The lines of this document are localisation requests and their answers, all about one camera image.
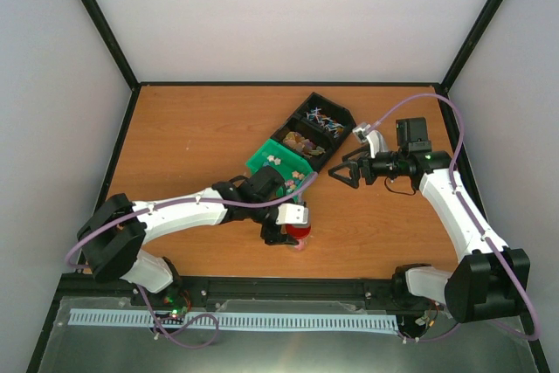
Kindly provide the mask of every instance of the robotic arm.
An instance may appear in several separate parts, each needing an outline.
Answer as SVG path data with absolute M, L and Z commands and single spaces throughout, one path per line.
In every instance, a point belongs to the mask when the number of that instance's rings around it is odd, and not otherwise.
M 118 217 L 139 211 L 141 215 L 90 240 L 83 246 L 83 253 L 96 281 L 124 279 L 156 294 L 182 282 L 168 259 L 154 257 L 141 247 L 175 231 L 249 218 L 261 224 L 260 237 L 267 245 L 297 245 L 298 240 L 285 234 L 282 225 L 307 224 L 308 209 L 304 204 L 287 200 L 279 205 L 247 208 L 221 203 L 265 203 L 281 188 L 285 188 L 281 174 L 266 166 L 250 178 L 238 176 L 184 197 L 130 202 L 125 194 L 118 194 L 110 197 L 79 230 L 78 240 Z
M 448 273 L 426 264 L 400 266 L 393 276 L 394 293 L 438 301 L 461 323 L 518 315 L 524 308 L 523 301 L 485 239 L 490 238 L 497 246 L 523 288 L 528 282 L 528 256 L 522 249 L 509 249 L 493 231 L 473 204 L 456 170 L 452 173 L 456 187 L 452 186 L 451 157 L 444 151 L 432 151 L 424 118 L 398 120 L 396 127 L 399 149 L 389 151 L 378 131 L 368 124 L 357 126 L 354 134 L 366 144 L 345 155 L 343 163 L 328 172 L 353 188 L 359 187 L 361 177 L 371 185 L 379 176 L 391 180 L 408 176 L 412 189 L 419 190 L 440 217 L 454 245 L 458 268 Z M 349 170 L 349 176 L 340 174 L 343 169 Z

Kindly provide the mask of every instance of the green container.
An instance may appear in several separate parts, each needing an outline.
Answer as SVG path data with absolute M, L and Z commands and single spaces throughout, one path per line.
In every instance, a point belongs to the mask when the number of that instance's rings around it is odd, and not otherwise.
M 281 159 L 281 163 L 276 165 L 274 162 L 268 161 L 268 156 L 272 155 L 274 158 L 278 157 Z M 291 150 L 283 147 L 281 144 L 270 139 L 256 152 L 246 163 L 248 169 L 251 170 L 251 175 L 254 175 L 257 170 L 262 168 L 265 162 L 269 162 L 270 166 L 276 169 L 285 181 L 293 179 L 293 172 L 297 171 L 300 174 L 307 176 L 313 169 L 308 162 L 296 155 Z M 283 197 L 283 189 L 279 189 L 276 193 L 278 197 Z

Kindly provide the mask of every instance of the white wall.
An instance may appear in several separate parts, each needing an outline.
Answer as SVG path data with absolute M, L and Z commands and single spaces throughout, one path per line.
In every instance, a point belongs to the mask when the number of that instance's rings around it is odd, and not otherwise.
M 0 370 L 25 371 L 129 91 L 79 0 L 0 0 Z
M 532 262 L 528 293 L 559 370 L 559 3 L 505 0 L 450 96 L 493 228 Z
M 486 0 L 98 0 L 140 80 L 441 81 Z

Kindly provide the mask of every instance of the wooden table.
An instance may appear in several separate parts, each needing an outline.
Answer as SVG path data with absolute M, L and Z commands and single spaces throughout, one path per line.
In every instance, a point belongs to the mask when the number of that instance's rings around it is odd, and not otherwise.
M 311 93 L 374 122 L 425 87 L 145 86 L 142 88 L 109 196 L 159 200 L 249 175 L 245 162 Z M 424 116 L 434 150 L 451 151 L 434 99 L 398 109 L 381 126 L 396 149 L 397 118 Z M 452 271 L 456 254 L 435 211 L 420 194 L 389 193 L 383 180 L 354 190 L 328 176 L 358 147 L 350 136 L 305 193 L 312 232 L 307 249 L 267 246 L 252 221 L 203 226 L 156 239 L 145 249 L 166 256 L 183 275 L 389 278 L 396 266 L 430 263 Z M 410 190 L 408 179 L 392 188 Z

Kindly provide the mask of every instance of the black cable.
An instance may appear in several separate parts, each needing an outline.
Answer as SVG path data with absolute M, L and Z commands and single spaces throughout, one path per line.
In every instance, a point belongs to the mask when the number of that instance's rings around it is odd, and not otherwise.
M 393 192 L 394 194 L 402 194 L 403 196 L 415 196 L 416 192 L 418 192 L 417 190 L 414 190 L 413 192 L 394 191 L 391 187 L 388 186 L 387 184 L 388 180 L 389 180 L 388 177 L 384 178 L 384 186 L 388 191 Z

